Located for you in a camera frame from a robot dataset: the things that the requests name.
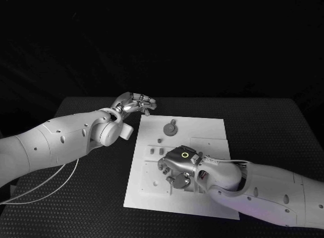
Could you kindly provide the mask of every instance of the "black table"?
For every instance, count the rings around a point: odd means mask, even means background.
[[[69,97],[56,117],[109,107],[112,97]],[[324,181],[324,151],[289,99],[157,98],[152,115],[224,119],[232,159],[278,166]],[[95,149],[80,158],[70,181],[46,199],[7,205],[0,238],[40,237],[324,237],[324,230],[286,228],[243,214],[240,221],[124,208],[124,198],[139,126],[139,113],[125,119],[134,127],[128,141]],[[39,199],[65,182],[75,162],[17,202]],[[49,168],[23,176],[16,194],[53,174]]]

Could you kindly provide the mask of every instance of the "robotic hand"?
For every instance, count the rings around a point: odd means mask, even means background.
[[[324,182],[272,166],[203,156],[186,146],[158,160],[164,175],[170,169],[180,172],[165,178],[173,188],[184,189],[194,177],[223,206],[279,226],[324,229]]]
[[[124,119],[132,112],[148,116],[148,109],[155,108],[152,98],[126,92],[111,108],[53,118],[23,134],[0,139],[0,187],[24,174],[75,161],[119,136],[128,140],[134,129]]]

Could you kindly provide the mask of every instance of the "small component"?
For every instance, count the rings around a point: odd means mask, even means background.
[[[173,119],[171,122],[164,126],[163,132],[167,136],[174,136],[177,133],[177,127],[175,127],[175,120]]]

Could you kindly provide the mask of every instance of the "textured table surface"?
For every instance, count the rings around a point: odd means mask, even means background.
[[[69,97],[56,117],[109,107],[115,98]],[[324,152],[295,103],[265,98],[157,98],[152,115],[224,119],[232,159],[278,166],[324,181]],[[324,237],[324,230],[286,228],[243,214],[240,221],[124,208],[139,113],[125,119],[134,127],[128,141],[95,149],[80,158],[63,188],[27,205],[7,205],[0,238],[40,237]],[[65,182],[75,162],[17,202],[47,195]],[[23,176],[16,195],[53,174],[49,168]]]

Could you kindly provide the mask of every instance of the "dark backdrop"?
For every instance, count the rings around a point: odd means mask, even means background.
[[[44,122],[65,97],[126,91],[292,98],[324,147],[324,1],[0,0],[4,136]]]

